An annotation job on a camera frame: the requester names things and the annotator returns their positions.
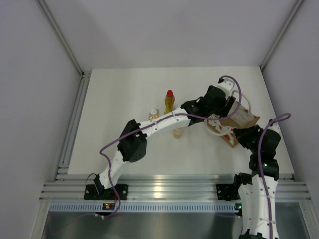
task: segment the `red bottle cap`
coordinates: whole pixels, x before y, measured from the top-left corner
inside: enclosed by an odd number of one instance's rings
[[[173,91],[172,90],[168,90],[167,96],[173,96],[173,95],[174,95]]]

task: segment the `wall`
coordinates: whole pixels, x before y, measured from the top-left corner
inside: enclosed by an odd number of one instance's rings
[[[0,1],[0,232],[27,238],[79,77],[34,0]]]
[[[46,0],[84,70],[260,65],[296,0]]]
[[[263,74],[296,172],[319,212],[319,1],[307,0]]]

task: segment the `brown bag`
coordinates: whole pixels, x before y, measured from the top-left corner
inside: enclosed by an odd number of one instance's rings
[[[243,96],[248,102],[248,109],[245,108],[242,104],[239,106],[238,111],[230,118],[221,120],[221,121],[212,121],[208,120],[207,126],[212,129],[215,133],[218,134],[225,134],[221,136],[231,147],[235,147],[238,145],[238,140],[234,134],[234,128],[250,128],[256,125],[257,121],[259,120],[260,116],[255,116],[250,111],[250,103],[248,99]],[[234,112],[236,107],[238,106],[238,102],[235,101],[232,105],[228,114]],[[210,118],[219,118],[218,115],[212,114]]]

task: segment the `bottle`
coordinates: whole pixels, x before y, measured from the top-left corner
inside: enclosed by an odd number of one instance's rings
[[[154,119],[156,119],[157,117],[160,117],[160,111],[159,111],[159,109],[152,108],[152,109],[150,110],[150,113],[149,113],[149,120],[154,120]]]
[[[166,106],[165,114],[175,110],[174,103],[175,103],[174,93],[173,93],[172,90],[168,90],[168,92],[166,94],[166,97],[165,97],[165,106]],[[182,128],[177,128],[177,129],[173,130],[173,136],[176,139],[181,138],[182,134],[183,134],[183,129]]]

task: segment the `bottle with red cap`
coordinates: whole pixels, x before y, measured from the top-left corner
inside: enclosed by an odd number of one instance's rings
[[[174,93],[172,90],[169,90],[165,97],[165,106],[166,106],[165,114],[175,110],[174,103],[175,103]],[[181,138],[182,134],[183,134],[182,128],[177,128],[177,129],[174,129],[173,131],[174,138]]]
[[[175,110],[174,107],[174,102],[175,102],[175,96],[172,90],[168,90],[166,96],[165,96],[165,114]]]

